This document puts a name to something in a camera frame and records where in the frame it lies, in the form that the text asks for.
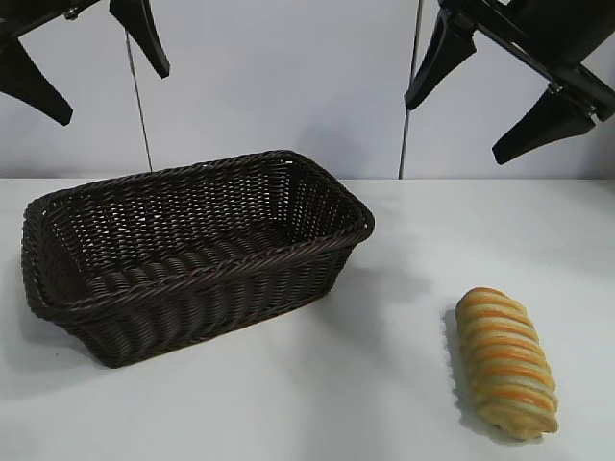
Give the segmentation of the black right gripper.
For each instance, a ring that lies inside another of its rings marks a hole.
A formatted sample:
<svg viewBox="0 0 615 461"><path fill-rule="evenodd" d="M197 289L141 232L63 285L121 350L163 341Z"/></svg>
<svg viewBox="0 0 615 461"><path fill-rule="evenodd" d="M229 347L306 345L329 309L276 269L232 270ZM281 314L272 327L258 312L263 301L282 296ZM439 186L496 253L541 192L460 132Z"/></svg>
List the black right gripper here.
<svg viewBox="0 0 615 461"><path fill-rule="evenodd" d="M476 51L480 31L548 79L539 100L493 146L499 165L580 136L614 114L614 91L582 62L614 34L612 1L441 1L424 59L405 94L417 109Z"/></svg>

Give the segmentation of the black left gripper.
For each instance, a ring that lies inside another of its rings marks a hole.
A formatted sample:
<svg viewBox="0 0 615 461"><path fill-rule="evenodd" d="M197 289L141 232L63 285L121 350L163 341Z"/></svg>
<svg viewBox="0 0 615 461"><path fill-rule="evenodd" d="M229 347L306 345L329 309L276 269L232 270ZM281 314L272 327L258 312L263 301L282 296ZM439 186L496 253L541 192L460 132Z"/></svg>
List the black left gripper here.
<svg viewBox="0 0 615 461"><path fill-rule="evenodd" d="M98 0L1 0L1 92L39 110L59 124L73 109L47 81L18 38L63 16L73 20ZM110 0L111 15L137 43L158 75L170 74L149 0Z"/></svg>

